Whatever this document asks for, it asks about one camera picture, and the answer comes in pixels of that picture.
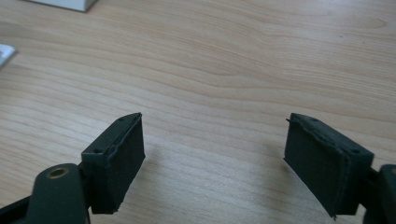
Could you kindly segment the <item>expandable metal bookend rack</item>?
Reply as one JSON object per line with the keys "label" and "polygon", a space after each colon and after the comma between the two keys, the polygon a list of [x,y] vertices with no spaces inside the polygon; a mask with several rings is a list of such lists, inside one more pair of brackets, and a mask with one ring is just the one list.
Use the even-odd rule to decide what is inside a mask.
{"label": "expandable metal bookend rack", "polygon": [[61,7],[80,12],[89,10],[98,0],[28,0],[38,4],[52,7]]}

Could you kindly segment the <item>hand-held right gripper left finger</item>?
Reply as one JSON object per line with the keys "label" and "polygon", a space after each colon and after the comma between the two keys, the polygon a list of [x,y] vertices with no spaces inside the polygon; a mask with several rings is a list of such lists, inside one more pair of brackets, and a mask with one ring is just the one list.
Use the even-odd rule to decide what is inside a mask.
{"label": "hand-held right gripper left finger", "polygon": [[141,113],[116,119],[81,153],[80,169],[94,214],[119,210],[145,158]]}

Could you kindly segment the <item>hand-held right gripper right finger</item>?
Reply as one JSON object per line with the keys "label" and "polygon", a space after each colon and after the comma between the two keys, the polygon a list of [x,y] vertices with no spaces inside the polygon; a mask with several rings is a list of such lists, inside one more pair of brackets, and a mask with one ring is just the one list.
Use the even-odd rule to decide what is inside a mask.
{"label": "hand-held right gripper right finger", "polygon": [[332,217],[354,215],[374,154],[324,122],[292,113],[284,161]]}

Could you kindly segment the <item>white book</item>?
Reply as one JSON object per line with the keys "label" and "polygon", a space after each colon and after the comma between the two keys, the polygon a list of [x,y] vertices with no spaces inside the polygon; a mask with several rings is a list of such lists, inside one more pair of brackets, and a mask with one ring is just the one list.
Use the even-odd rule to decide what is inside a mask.
{"label": "white book", "polygon": [[2,69],[17,53],[12,46],[0,44],[0,69]]}

